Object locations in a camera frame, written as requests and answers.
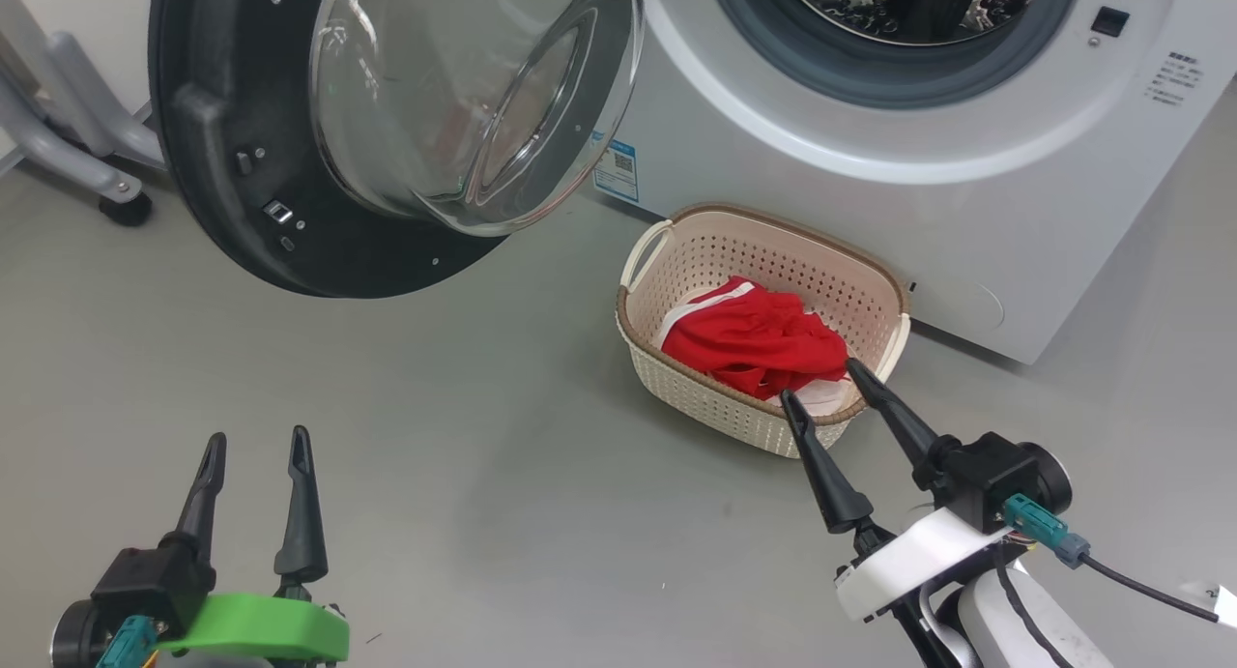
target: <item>stand wheel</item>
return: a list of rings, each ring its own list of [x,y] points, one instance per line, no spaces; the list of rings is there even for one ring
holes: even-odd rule
[[[127,202],[111,202],[110,198],[99,197],[99,210],[121,226],[137,228],[151,218],[151,197],[139,193]]]

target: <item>washing machine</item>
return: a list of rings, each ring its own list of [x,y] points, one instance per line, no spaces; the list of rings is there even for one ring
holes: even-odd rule
[[[298,293],[422,288],[588,183],[842,238],[1033,362],[1237,71],[1230,6],[153,0],[151,88],[198,221]]]

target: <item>white wall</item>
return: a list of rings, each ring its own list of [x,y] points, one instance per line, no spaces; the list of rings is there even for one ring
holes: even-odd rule
[[[150,103],[146,24],[151,0],[24,0],[45,33],[74,35],[130,113]],[[0,162],[14,148],[0,130]]]

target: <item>gray floor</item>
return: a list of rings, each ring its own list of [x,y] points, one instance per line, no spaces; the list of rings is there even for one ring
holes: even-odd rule
[[[943,430],[1047,444],[1096,557],[1165,589],[1237,586],[1235,153],[1230,95],[1035,367],[915,336],[892,379]],[[915,664],[842,616],[849,542],[799,465],[642,391],[612,317],[636,219],[574,202],[447,285],[332,302],[247,277],[168,193],[141,229],[84,202],[0,179],[0,663],[43,664],[59,611],[176,522],[215,430],[219,589],[273,591],[303,423],[351,664]],[[886,525],[924,501],[877,418],[834,453]],[[1232,663],[1237,637],[1029,567],[1117,666]]]

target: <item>white plastic basket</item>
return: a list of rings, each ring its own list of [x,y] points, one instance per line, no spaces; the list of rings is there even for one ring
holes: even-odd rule
[[[910,333],[901,283],[870,255],[818,233],[736,205],[695,205],[637,241],[618,289],[618,329],[644,387],[670,407],[753,447],[798,458],[782,408],[698,374],[653,346],[670,308],[738,275],[773,292],[799,294],[839,333],[850,354],[888,379]],[[850,387],[844,407],[816,417],[830,447],[866,405]]]

